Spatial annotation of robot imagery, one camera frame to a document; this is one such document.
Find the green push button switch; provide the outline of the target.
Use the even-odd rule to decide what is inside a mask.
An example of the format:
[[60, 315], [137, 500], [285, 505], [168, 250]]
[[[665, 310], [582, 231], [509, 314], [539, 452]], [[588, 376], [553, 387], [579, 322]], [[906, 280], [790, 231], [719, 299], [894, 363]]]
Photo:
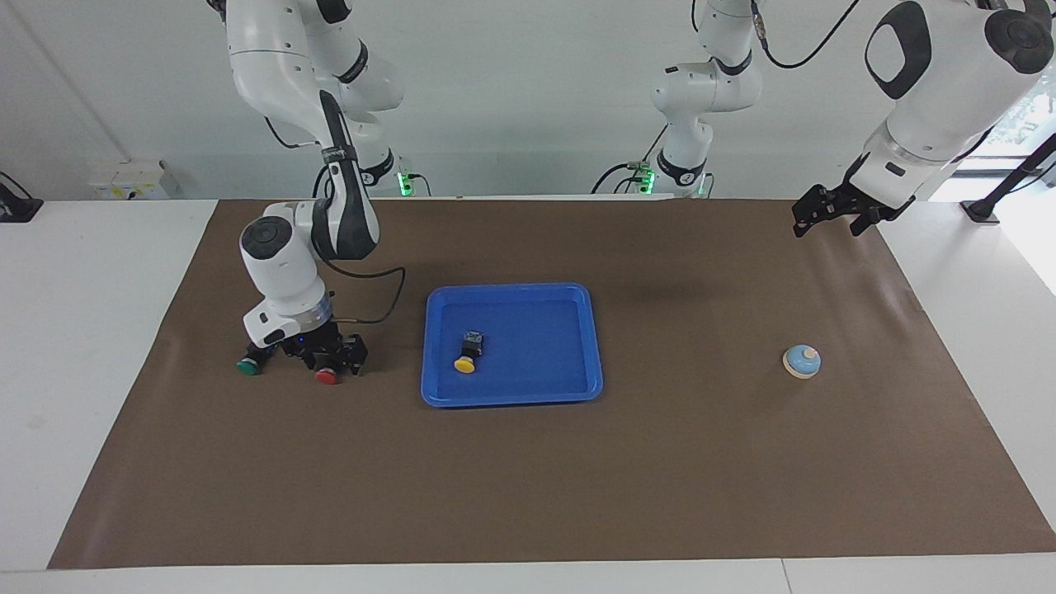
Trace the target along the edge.
[[257, 376], [260, 375], [267, 361], [270, 361], [274, 357], [276, 346], [258, 346], [256, 344], [249, 344], [246, 346], [245, 354], [242, 356], [240, 361], [237, 361], [235, 368], [238, 371], [243, 373], [243, 375]]

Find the yellow push button switch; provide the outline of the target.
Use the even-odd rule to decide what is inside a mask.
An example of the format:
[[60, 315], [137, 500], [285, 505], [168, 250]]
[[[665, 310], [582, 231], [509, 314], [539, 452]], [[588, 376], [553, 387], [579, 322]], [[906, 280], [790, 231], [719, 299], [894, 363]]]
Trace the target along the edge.
[[461, 344], [460, 344], [460, 354], [459, 357], [453, 361], [453, 367], [457, 372], [463, 373], [463, 375], [471, 375], [476, 370], [476, 361], [483, 356], [483, 344], [485, 342], [485, 335], [476, 331], [465, 332]]

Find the light blue service bell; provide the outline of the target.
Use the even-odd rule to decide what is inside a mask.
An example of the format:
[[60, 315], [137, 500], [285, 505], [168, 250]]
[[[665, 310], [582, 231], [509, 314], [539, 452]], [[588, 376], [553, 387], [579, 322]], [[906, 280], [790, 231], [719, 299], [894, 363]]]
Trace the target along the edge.
[[781, 361], [785, 371], [800, 380], [812, 379], [818, 374], [822, 367], [818, 350], [804, 344], [788, 347], [782, 353]]

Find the blue plastic tray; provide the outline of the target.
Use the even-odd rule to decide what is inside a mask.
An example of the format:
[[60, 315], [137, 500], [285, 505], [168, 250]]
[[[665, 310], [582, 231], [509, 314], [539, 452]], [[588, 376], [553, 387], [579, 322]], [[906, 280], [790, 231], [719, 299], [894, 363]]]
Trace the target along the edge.
[[[485, 335], [471, 375], [465, 332]], [[433, 408], [580, 403], [603, 389], [591, 293], [574, 282], [460, 285], [427, 297], [420, 395]]]

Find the black tripod stand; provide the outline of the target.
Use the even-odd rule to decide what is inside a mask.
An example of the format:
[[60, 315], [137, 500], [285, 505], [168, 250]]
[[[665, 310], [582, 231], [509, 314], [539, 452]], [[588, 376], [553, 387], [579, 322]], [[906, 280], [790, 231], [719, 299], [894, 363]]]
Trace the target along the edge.
[[1000, 200], [1016, 191], [1022, 191], [1054, 172], [1056, 172], [1056, 133], [1052, 133], [1025, 161], [1011, 170], [987, 196], [979, 200], [962, 200], [961, 210], [976, 224], [1000, 224], [1000, 219], [995, 215]]

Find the brown table mat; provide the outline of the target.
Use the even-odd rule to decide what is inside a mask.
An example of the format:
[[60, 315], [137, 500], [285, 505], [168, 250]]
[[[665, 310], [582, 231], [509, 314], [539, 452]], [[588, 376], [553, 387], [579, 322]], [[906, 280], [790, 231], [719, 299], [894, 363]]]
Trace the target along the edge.
[[[1053, 531], [876, 230], [792, 233], [780, 200], [386, 200], [406, 266], [365, 373], [279, 355], [219, 203], [51, 568], [992, 555]], [[446, 285], [580, 283], [603, 389], [557, 406], [420, 398]], [[812, 379], [785, 371], [815, 347]]]

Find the black stand foot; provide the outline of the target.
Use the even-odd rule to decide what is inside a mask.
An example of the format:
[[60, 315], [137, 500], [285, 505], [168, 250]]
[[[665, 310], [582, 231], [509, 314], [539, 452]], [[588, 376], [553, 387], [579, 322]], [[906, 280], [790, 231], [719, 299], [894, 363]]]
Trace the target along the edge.
[[0, 170], [0, 224], [31, 222], [44, 203], [44, 200], [31, 194], [14, 177]]

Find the white wall socket box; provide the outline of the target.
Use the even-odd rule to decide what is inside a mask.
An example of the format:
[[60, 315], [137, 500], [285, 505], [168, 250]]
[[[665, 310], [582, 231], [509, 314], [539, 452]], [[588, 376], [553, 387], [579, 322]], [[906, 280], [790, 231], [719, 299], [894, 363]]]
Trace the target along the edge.
[[87, 185], [99, 200], [175, 200], [182, 186], [164, 161], [132, 161], [112, 169], [98, 167]]

